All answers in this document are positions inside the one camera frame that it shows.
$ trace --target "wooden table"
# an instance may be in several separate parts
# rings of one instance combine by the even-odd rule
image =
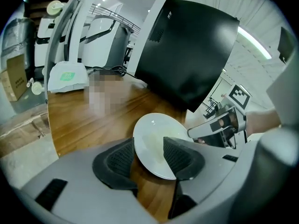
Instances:
[[[204,122],[199,109],[195,113],[175,108],[146,88],[146,84],[126,75],[105,76],[90,83],[89,90],[50,94],[48,100],[52,138],[59,156],[69,152],[130,138],[143,115],[164,113],[186,128]],[[158,221],[167,220],[175,181],[150,173],[135,157],[131,180],[138,186],[138,201]]]

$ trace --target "white bag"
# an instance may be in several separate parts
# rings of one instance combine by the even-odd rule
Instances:
[[[58,62],[51,70],[48,90],[51,93],[68,92],[84,89],[88,76],[82,63]]]

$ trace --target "plastic wrap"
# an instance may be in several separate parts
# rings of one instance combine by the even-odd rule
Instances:
[[[5,28],[2,51],[1,69],[7,68],[7,60],[24,54],[24,68],[34,67],[34,42],[36,27],[29,18],[14,19]]]

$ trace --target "metal railing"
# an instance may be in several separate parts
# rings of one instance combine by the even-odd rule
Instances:
[[[124,24],[128,25],[129,27],[131,27],[134,30],[133,35],[138,36],[140,33],[140,27],[136,26],[134,23],[130,22],[128,19],[120,16],[119,14],[112,12],[106,8],[103,7],[97,7],[97,5],[92,4],[92,6],[90,7],[89,14],[91,15],[107,15],[107,16],[111,16],[113,18],[115,18],[117,21],[119,22],[123,22]]]

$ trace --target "black monitor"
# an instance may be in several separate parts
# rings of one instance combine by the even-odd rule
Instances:
[[[280,39],[277,50],[280,52],[279,59],[286,63],[291,57],[296,44],[296,39],[285,28],[281,27]]]
[[[194,112],[220,76],[238,26],[236,18],[213,7],[166,0],[135,76],[174,105]]]

